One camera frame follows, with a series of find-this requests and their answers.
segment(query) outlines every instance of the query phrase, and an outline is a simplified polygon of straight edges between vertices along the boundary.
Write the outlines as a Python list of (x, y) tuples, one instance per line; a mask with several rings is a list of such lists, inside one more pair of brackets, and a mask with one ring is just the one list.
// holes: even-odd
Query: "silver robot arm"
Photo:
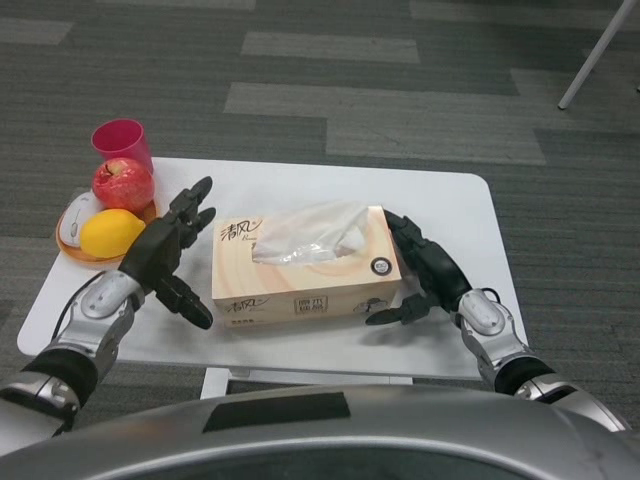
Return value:
[(212, 185), (206, 177), (178, 194), (168, 213), (138, 236), (118, 270), (75, 295), (65, 329), (22, 372), (0, 384), (0, 456), (71, 428), (113, 366), (147, 294), (154, 291), (169, 311), (195, 326), (211, 326), (211, 312), (173, 272), (181, 251), (215, 216), (214, 208), (198, 212)]
[(483, 290), (473, 289), (455, 261), (440, 245), (423, 238), (415, 223), (388, 211), (385, 216), (424, 295), (413, 295), (399, 308), (373, 314), (367, 324), (406, 324), (425, 317), (432, 307), (442, 307), (451, 314), (464, 344), (477, 358), (480, 375), (496, 392), (570, 410), (613, 432), (630, 428), (593, 395), (540, 360), (518, 338), (511, 312), (499, 301), (489, 300)]
[(620, 415), (540, 360), (518, 338), (511, 312), (482, 290), (470, 290), (460, 298), (457, 316), (462, 341), (496, 392), (578, 413), (612, 432), (630, 429)]
[(142, 287), (119, 271), (105, 273), (78, 294), (62, 333), (0, 385), (0, 455), (71, 428), (115, 362), (144, 298)]

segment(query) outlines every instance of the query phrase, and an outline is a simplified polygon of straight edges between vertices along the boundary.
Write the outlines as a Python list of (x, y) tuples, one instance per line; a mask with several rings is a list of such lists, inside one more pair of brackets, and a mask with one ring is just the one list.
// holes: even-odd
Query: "white computer mouse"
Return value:
[(79, 247), (80, 230), (83, 225), (102, 210), (104, 210), (104, 206), (93, 192), (89, 191), (80, 195), (71, 202), (67, 211), (64, 212), (60, 222), (60, 240), (70, 247)]

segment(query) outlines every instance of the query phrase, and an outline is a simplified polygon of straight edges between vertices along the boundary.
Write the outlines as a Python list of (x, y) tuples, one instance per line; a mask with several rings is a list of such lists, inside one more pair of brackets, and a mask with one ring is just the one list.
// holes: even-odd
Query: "table leg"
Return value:
[(584, 81), (587, 79), (589, 72), (591, 72), (595, 64), (598, 63), (598, 60), (600, 60), (600, 57), (602, 56), (605, 49), (609, 45), (609, 42), (611, 42), (611, 40), (613, 39), (613, 36), (620, 29), (620, 27), (622, 26), (626, 18), (631, 13), (631, 10), (636, 5), (636, 3), (638, 3), (638, 0), (624, 0), (622, 2), (622, 5), (620, 6), (616, 14), (613, 16), (613, 18), (611, 19), (611, 22), (609, 22), (609, 25), (607, 26), (604, 33), (600, 37), (600, 40), (598, 40), (598, 43), (596, 43), (596, 46), (593, 47), (593, 50), (587, 57), (587, 60), (584, 62), (584, 64), (582, 65), (582, 68), (580, 69), (576, 77), (573, 79), (573, 82), (571, 82), (571, 85), (569, 85), (569, 88), (567, 89), (567, 92), (564, 94), (564, 96), (560, 100), (560, 103), (558, 103), (558, 108), (560, 110), (564, 110), (569, 106), (569, 104), (571, 103), (571, 100), (573, 100), (573, 97), (575, 96), (576, 93), (578, 93), (578, 90), (580, 90), (580, 87), (582, 86)]

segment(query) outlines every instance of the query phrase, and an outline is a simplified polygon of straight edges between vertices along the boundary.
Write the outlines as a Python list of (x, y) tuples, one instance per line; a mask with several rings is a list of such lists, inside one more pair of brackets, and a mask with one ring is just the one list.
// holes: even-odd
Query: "pink cup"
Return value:
[(93, 132), (91, 144), (105, 160), (133, 158), (153, 173), (151, 151), (144, 136), (144, 127), (135, 120), (118, 118), (101, 125)]

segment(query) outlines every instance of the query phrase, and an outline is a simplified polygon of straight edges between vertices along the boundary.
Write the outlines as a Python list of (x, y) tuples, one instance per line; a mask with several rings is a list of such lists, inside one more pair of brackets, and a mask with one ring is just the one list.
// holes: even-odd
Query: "orange plate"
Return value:
[[(144, 223), (149, 225), (157, 217), (157, 215), (158, 213), (156, 212), (156, 204), (152, 200), (151, 203), (145, 207), (142, 213), (137, 215), (137, 217), (141, 220), (144, 220)], [(124, 258), (124, 255), (119, 255), (117, 257), (111, 258), (98, 258), (84, 253), (77, 247), (70, 247), (60, 239), (60, 223), (62, 222), (62, 217), (64, 217), (64, 212), (60, 216), (60, 220), (58, 220), (58, 225), (56, 226), (56, 243), (58, 244), (58, 248), (60, 249), (60, 251), (67, 257), (86, 267), (102, 267), (109, 264), (118, 263)]]

